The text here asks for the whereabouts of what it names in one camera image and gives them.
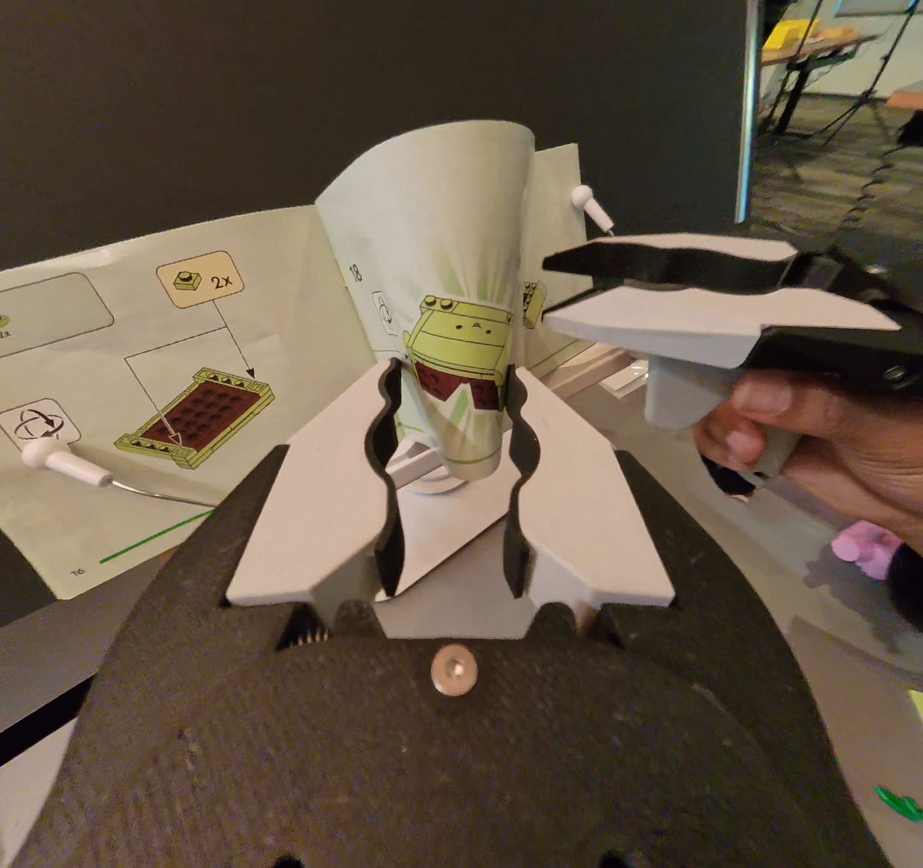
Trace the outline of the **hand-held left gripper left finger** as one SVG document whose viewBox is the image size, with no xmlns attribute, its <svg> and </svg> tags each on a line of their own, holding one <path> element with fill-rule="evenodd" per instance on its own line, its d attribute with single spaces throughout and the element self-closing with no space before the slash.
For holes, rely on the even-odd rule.
<svg viewBox="0 0 923 868">
<path fill-rule="evenodd" d="M 231 604 L 338 608 L 395 596 L 402 525 L 387 463 L 400 375 L 397 359 L 378 362 L 290 438 L 228 587 Z"/>
</svg>

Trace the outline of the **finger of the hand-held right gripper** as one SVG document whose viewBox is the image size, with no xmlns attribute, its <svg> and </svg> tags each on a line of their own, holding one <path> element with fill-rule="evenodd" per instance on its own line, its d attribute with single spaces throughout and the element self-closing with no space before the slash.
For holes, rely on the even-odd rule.
<svg viewBox="0 0 923 868">
<path fill-rule="evenodd" d="M 543 318 L 551 329 L 578 338 L 721 368 L 742 366 L 767 328 L 899 328 L 870 305 L 807 288 L 738 296 L 621 285 L 548 308 Z"/>
<path fill-rule="evenodd" d="M 543 260 L 595 284 L 636 283 L 757 295 L 780 287 L 800 253 L 787 242 L 674 233 L 594 239 Z"/>
</svg>

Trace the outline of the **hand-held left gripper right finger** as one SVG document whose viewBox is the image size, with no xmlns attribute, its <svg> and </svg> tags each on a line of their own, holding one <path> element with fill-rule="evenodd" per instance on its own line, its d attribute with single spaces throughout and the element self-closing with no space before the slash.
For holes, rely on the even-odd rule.
<svg viewBox="0 0 923 868">
<path fill-rule="evenodd" d="M 667 607 L 675 589 L 611 443 L 531 372 L 511 366 L 511 490 L 503 570 L 537 608 Z"/>
</svg>

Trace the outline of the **building instruction booklet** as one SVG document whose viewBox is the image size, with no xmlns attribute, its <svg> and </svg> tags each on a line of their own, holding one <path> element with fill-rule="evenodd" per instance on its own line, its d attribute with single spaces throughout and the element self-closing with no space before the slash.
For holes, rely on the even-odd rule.
<svg viewBox="0 0 923 868">
<path fill-rule="evenodd" d="M 423 127 L 356 158 L 314 204 L 2 271 L 2 534 L 55 599 L 178 545 L 275 445 L 379 358 L 433 365 L 426 309 L 490 316 L 485 370 L 444 367 L 442 414 L 483 441 L 481 377 L 537 376 L 586 343 L 541 271 L 586 238 L 578 145 L 506 121 Z"/>
</svg>

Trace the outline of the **white book stand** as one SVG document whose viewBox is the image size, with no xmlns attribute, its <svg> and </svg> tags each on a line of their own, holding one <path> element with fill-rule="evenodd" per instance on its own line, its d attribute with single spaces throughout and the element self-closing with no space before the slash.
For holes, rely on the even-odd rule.
<svg viewBox="0 0 923 868">
<path fill-rule="evenodd" d="M 2 276 L 2 528 L 54 594 L 73 597 L 101 567 L 162 548 L 190 520 L 166 508 L 229 498 L 282 446 L 281 469 L 226 593 L 238 606 L 306 601 L 331 614 L 352 598 L 393 597 L 493 524 L 525 537 L 524 594 L 578 617 L 607 603 L 668 604 L 673 587 L 610 443 L 534 375 L 517 367 L 525 425 L 502 430 L 499 475 L 453 492 L 412 491 L 411 363 L 367 354 L 346 290 L 357 265 L 372 318 L 395 294 L 358 254 L 423 252 L 399 290 L 450 298 L 450 242 L 461 252 L 520 250 L 522 201 L 490 191 L 444 201 L 400 189 L 348 189 L 315 206 L 243 215 L 36 263 Z M 535 432 L 539 464 L 512 458 L 513 433 Z"/>
</svg>

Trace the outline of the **person's right forearm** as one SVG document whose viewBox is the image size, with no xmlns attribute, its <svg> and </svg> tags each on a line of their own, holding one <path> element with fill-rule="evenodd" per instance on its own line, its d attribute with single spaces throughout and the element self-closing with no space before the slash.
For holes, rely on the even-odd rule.
<svg viewBox="0 0 923 868">
<path fill-rule="evenodd" d="M 914 629 L 921 632 L 922 623 L 922 557 L 908 544 L 902 543 L 892 557 L 886 575 L 888 595 L 896 612 Z"/>
</svg>

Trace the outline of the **person's right hand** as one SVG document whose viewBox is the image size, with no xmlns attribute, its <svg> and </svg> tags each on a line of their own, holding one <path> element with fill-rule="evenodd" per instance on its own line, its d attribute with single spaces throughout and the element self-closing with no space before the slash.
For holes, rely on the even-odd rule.
<svg viewBox="0 0 923 868">
<path fill-rule="evenodd" d="M 692 435 L 703 456 L 740 472 L 761 459 L 768 428 L 799 436 L 783 477 L 922 553 L 921 402 L 862 395 L 823 377 L 753 370 Z"/>
</svg>

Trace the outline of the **pink brick planter figure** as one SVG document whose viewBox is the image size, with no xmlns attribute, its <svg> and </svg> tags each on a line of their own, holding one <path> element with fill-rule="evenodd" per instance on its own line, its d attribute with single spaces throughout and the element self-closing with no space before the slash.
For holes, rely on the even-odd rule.
<svg viewBox="0 0 923 868">
<path fill-rule="evenodd" d="M 854 564 L 869 578 L 886 580 L 894 555 L 904 542 L 885 528 L 857 521 L 842 530 L 831 542 L 838 559 Z"/>
</svg>

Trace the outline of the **yellow box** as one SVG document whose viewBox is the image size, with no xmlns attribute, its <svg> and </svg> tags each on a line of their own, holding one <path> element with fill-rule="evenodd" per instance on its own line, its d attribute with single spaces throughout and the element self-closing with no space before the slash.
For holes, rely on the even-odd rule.
<svg viewBox="0 0 923 868">
<path fill-rule="evenodd" d="M 815 36 L 818 25 L 819 21 L 816 19 L 781 20 L 768 34 L 762 50 L 766 53 L 797 47 L 800 43 Z"/>
</svg>

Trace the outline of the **background wooden table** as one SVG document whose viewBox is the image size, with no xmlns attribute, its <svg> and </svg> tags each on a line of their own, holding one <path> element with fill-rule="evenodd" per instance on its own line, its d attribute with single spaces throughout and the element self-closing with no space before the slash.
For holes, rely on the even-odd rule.
<svg viewBox="0 0 923 868">
<path fill-rule="evenodd" d="M 809 83 L 811 75 L 819 70 L 839 66 L 853 59 L 860 47 L 877 41 L 876 33 L 865 34 L 846 30 L 837 37 L 812 38 L 794 45 L 761 51 L 761 68 L 780 67 L 784 81 L 769 111 L 758 125 L 759 135 L 784 135 Z"/>
</svg>

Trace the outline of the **scattered green leaf pieces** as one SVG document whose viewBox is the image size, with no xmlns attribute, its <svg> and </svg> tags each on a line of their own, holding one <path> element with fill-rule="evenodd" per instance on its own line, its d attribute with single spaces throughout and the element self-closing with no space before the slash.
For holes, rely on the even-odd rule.
<svg viewBox="0 0 923 868">
<path fill-rule="evenodd" d="M 883 804 L 894 811 L 895 814 L 914 824 L 922 824 L 922 805 L 913 797 L 893 793 L 882 786 L 876 786 L 874 791 Z"/>
</svg>

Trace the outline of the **black backdrop board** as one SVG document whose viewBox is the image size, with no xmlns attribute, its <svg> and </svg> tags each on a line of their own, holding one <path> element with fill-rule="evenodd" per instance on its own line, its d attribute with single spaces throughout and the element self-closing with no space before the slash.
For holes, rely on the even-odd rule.
<svg viewBox="0 0 923 868">
<path fill-rule="evenodd" d="M 423 127 L 576 143 L 623 234 L 743 218 L 761 0 L 2 0 L 2 271 L 314 204 Z M 499 351 L 490 316 L 426 309 L 410 420 Z"/>
</svg>

